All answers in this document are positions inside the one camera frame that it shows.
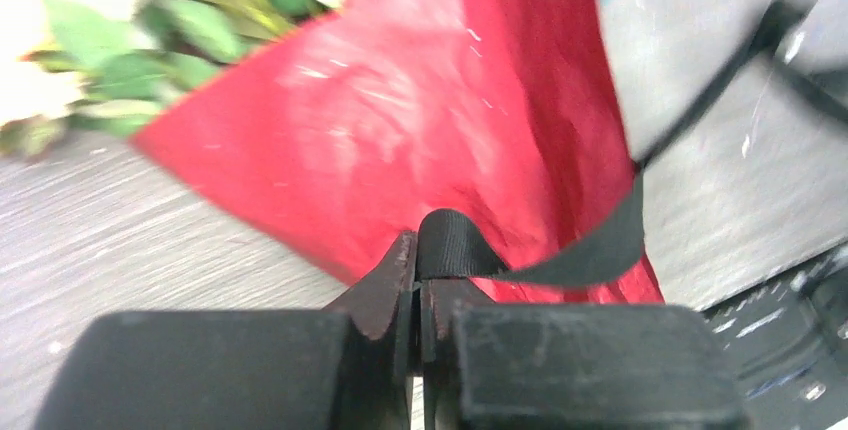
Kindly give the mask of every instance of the black plastic part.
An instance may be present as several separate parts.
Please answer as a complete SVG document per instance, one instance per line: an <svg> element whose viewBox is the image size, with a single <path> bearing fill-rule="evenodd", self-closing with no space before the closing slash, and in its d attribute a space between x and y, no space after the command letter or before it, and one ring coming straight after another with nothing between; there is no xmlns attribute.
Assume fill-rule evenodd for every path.
<svg viewBox="0 0 848 430"><path fill-rule="evenodd" d="M848 417L848 247L840 246L704 312L757 429L824 430Z"/></svg>
<svg viewBox="0 0 848 430"><path fill-rule="evenodd" d="M721 349L682 307L478 307L455 341L461 428L749 428Z"/></svg>
<svg viewBox="0 0 848 430"><path fill-rule="evenodd" d="M848 65L833 66L815 71L810 79L825 89L834 98L848 101Z"/></svg>
<svg viewBox="0 0 848 430"><path fill-rule="evenodd" d="M324 311L100 318L36 429L408 429L414 250L415 235L400 235Z"/></svg>
<svg viewBox="0 0 848 430"><path fill-rule="evenodd" d="M844 94L848 82L839 80L839 77L844 75L834 71L811 77L777 59L772 63L772 68L774 74L780 77L810 110L815 110L817 115L824 115L833 122L848 125L848 106L845 104Z"/></svg>
<svg viewBox="0 0 848 430"><path fill-rule="evenodd" d="M424 428L458 428L460 383L451 331L453 319L469 308L495 302L469 280L422 282L420 300Z"/></svg>
<svg viewBox="0 0 848 430"><path fill-rule="evenodd" d="M319 311L105 316L74 347L35 428L341 428L352 330Z"/></svg>

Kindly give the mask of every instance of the gray floor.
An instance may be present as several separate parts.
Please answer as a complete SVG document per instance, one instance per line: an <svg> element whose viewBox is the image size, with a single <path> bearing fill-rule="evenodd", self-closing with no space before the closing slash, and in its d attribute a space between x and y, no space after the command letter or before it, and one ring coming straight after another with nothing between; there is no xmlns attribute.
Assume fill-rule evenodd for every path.
<svg viewBox="0 0 848 430"><path fill-rule="evenodd" d="M634 154L766 1L607 2L605 37ZM799 61L846 56L845 10L848 2L821 1ZM647 244L668 300L703 307L848 236L848 138L800 109L767 70L752 68L650 170ZM0 163L0 222L4 429L29 427L67 348L98 314L315 307L342 290L102 135L76 135L38 165Z"/></svg>

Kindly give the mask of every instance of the flower bouquet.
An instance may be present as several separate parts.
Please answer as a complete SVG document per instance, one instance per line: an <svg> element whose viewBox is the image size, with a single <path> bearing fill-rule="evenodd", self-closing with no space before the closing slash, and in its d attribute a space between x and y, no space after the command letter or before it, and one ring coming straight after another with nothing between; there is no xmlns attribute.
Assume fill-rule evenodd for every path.
<svg viewBox="0 0 848 430"><path fill-rule="evenodd" d="M0 155L70 127L127 137L342 0L0 0Z"/></svg>

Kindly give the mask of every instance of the black strap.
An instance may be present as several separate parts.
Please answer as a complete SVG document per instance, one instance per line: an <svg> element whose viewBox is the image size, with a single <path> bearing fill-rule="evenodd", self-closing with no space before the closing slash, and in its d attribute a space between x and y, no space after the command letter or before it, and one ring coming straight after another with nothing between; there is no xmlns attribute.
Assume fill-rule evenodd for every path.
<svg viewBox="0 0 848 430"><path fill-rule="evenodd" d="M810 74L810 80L839 100L848 100L848 66L818 70Z"/></svg>
<svg viewBox="0 0 848 430"><path fill-rule="evenodd" d="M510 271L471 219L456 210L440 209L430 213L419 229L416 262L418 278L482 277L584 288L621 277L633 268L644 252L642 172L706 115L739 70L760 54L774 57L783 38L806 18L814 2L772 1L745 42L733 52L686 111L635 162L638 173L633 190L587 236L546 261ZM792 70L778 59L773 60L780 74L813 108L848 123L848 108L829 95L821 84ZM841 82L848 88L848 80Z"/></svg>

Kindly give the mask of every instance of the red fabric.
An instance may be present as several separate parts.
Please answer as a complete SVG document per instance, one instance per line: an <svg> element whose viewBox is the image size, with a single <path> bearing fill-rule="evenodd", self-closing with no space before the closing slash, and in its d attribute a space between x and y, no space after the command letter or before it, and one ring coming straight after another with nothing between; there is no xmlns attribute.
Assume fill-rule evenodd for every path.
<svg viewBox="0 0 848 430"><path fill-rule="evenodd" d="M440 207L531 264L598 225L633 181L595 5L348 0L134 141L346 283ZM501 302L662 300L647 258L582 292L476 283Z"/></svg>

